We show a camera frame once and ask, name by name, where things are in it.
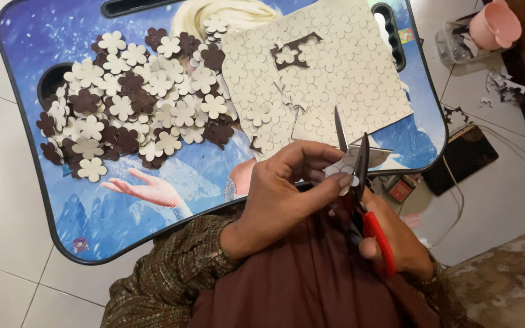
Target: cup holder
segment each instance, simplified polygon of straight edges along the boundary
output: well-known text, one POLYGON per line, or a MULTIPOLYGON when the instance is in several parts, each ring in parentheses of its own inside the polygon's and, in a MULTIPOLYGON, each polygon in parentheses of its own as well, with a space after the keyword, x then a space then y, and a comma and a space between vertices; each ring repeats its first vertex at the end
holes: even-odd
POLYGON ((40 78, 38 82, 38 101, 40 104, 44 103, 44 99, 49 98, 56 90, 66 84, 64 80, 64 73, 72 71, 73 63, 59 63, 58 65, 50 67, 40 78))

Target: scissor blade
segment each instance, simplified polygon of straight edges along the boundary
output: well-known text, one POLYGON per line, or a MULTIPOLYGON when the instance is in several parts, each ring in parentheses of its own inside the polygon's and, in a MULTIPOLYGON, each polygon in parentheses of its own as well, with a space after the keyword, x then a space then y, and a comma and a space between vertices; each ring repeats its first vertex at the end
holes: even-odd
POLYGON ((368 177, 368 164, 370 161, 370 142, 368 141, 368 134, 364 133, 362 137, 362 143, 360 145, 360 153, 356 159, 356 176, 360 180, 360 184, 356 188, 356 197, 359 201, 362 201, 364 194, 364 186, 366 184, 366 178, 368 177))
POLYGON ((348 141, 345 138, 344 128, 341 126, 341 120, 339 119, 339 111, 337 106, 334 109, 334 120, 335 120, 335 131, 337 132, 337 141, 339 143, 339 150, 342 152, 348 152, 348 141))

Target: cartoon hand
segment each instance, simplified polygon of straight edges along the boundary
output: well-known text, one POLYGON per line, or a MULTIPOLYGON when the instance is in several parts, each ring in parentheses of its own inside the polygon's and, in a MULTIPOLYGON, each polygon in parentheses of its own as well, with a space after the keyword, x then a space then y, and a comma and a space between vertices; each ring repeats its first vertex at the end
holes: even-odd
POLYGON ((146 186, 132 186, 130 183, 117 178, 111 178, 109 182, 100 185, 118 193, 128 194, 156 205, 166 207, 177 207, 183 202, 175 188, 167 181, 146 175, 138 169, 129 168, 129 173, 134 177, 145 181, 146 186))
POLYGON ((256 163, 257 160, 253 157, 250 160, 238 164, 236 168, 230 172, 230 178, 234 181, 237 195, 246 195, 249 193, 252 168, 254 168, 256 163))

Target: knit sleeve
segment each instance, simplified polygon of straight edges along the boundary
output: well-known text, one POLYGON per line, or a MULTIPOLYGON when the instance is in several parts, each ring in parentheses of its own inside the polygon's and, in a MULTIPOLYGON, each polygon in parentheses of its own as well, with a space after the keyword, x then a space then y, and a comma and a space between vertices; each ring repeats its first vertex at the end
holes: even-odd
POLYGON ((429 254, 433 262, 434 275, 427 282, 422 282, 408 274, 403 274, 406 280, 417 290, 429 307, 441 320, 444 328, 483 328, 482 325, 467 317, 467 311, 457 298, 446 274, 437 260, 429 254))
POLYGON ((199 290, 212 289, 216 279, 241 264, 220 247, 222 229, 235 219, 205 215, 156 240, 133 273, 111 286, 101 328, 184 327, 199 290))

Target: brown skirt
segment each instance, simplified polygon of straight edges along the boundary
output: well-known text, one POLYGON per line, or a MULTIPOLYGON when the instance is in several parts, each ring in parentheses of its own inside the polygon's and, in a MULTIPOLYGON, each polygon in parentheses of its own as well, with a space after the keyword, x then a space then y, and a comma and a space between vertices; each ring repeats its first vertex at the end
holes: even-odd
POLYGON ((188 327, 439 327, 400 275, 384 279, 325 213, 202 291, 188 327))

